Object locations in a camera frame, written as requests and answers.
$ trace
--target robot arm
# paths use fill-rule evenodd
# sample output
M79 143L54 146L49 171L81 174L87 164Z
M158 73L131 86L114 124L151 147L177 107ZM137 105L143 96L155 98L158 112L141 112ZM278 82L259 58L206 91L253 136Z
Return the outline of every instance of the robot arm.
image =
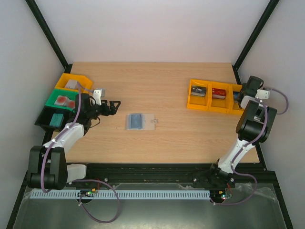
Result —
M79 103L78 95L75 99L75 110L78 104L81 104L80 114L73 127L70 127L75 114L71 113L70 119L67 121L65 128L61 131L59 139L52 139L43 146L34 146L30 150L29 166L27 173L28 186L31 188L40 188L42 161L47 148L52 145L48 163L45 167L44 185L47 189L63 189L66 183L70 183L76 179L83 179L86 176L86 166L82 164L66 164L65 154L71 147L82 138L91 127L92 119L98 119L98 116L115 115L121 102L110 101L108 106L107 100L101 100L104 95L103 89L93 91L93 97L89 94L81 94Z
M262 83L263 81L260 78L251 76L248 82L243 84L239 97L237 98L239 106L244 108L243 115L236 127L237 138L227 154L221 157L216 163L217 173L224 180L228 180L232 176L232 167L235 169L239 161L251 148L266 141L271 131L277 110L267 107L267 125L262 136L255 143L244 147L244 145L253 141L263 129L265 119L264 108L262 104L255 100L269 98L269 91L260 89Z

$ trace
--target yellow bin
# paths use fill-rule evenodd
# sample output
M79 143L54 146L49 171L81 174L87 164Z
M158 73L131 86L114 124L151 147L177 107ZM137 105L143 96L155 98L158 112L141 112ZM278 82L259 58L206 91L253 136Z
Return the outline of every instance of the yellow bin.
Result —
M78 92L78 89L70 89L70 88L65 88L67 82L69 80L77 80L78 82L80 82L80 84L87 88L87 89L91 89L92 87L92 81L89 80L86 76L84 75L73 75L73 74L68 74L68 73L63 73L61 75L61 78L58 80L57 84L55 85L56 89L61 89L61 90L68 90L68 91L74 91L74 92ZM82 93L89 93L88 91L85 91L84 89L81 88L81 92Z
M205 97L191 95L193 85L205 87ZM212 98L213 88L224 89L226 92L225 99ZM238 84L191 79L189 85L187 108L242 115L244 110L240 109L237 103L234 103L233 95L233 92L240 92L241 88L242 86Z

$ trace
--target black metal frame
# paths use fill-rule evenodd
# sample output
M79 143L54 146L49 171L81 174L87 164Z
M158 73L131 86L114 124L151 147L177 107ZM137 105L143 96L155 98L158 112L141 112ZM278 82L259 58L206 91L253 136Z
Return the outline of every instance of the black metal frame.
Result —
M52 48L54 49L57 57L64 67L65 73L70 73L72 64L68 64L64 55L62 54L54 36L52 35L42 13L40 12L35 0L25 0L31 9L33 15L35 16L37 22L39 23L41 29L45 33L47 39L49 40ZM249 53L252 45L257 39L258 35L262 31L264 25L268 21L273 10L277 6L279 0L270 0L265 11L263 12L259 22L257 23L255 29L253 30L249 40L245 44L241 54L239 55L235 65L232 66L236 82L241 84L241 79L238 75L238 69ZM51 140L52 131L47 131L45 133L43 144ZM281 189L279 187L275 172L268 171L264 161L264 156L260 145L256 146L259 163L257 164L238 164L236 170L240 173L252 174L256 177L258 183L268 183L273 184L275 188L275 194L279 200L280 208L288 229L293 228L285 201ZM87 164L87 177L88 178L99 178L104 180L105 178L111 184L118 183L156 183L156 182L166 182L166 183L180 183L182 185L191 185L194 187L202 187L200 181L194 181L194 178L198 177L204 171L210 168L211 164ZM22 186L20 188L18 197L14 209L12 211L7 229L12 229L15 223L18 210L24 195L26 180L24 179ZM241 177L234 175L236 183L247 183L253 182L248 177ZM74 184L76 187L83 188L84 184Z

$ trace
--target wooden table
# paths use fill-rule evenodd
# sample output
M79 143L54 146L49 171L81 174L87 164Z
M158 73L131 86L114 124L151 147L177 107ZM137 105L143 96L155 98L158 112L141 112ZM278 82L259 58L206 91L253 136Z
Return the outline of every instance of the wooden table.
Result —
M211 163L223 156L240 116L186 108L190 79L236 83L230 63L75 62L72 74L106 88L121 100L114 116L102 116L66 155L67 162ZM125 130L126 115L155 114L155 130ZM257 163L252 149L242 162Z

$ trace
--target white wall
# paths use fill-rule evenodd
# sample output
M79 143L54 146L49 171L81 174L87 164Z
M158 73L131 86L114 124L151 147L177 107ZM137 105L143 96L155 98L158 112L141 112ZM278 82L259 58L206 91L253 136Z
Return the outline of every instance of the white wall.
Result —
M235 62L269 0L36 0L68 62Z
M0 7L0 229L5 228L28 165L44 132L34 126L63 72L24 0Z
M290 100L288 112L276 117L262 148L296 229L305 225L304 9L304 0L281 0L239 71L243 82L250 75L262 77L265 85L285 92ZM276 96L269 104L282 111L285 101Z

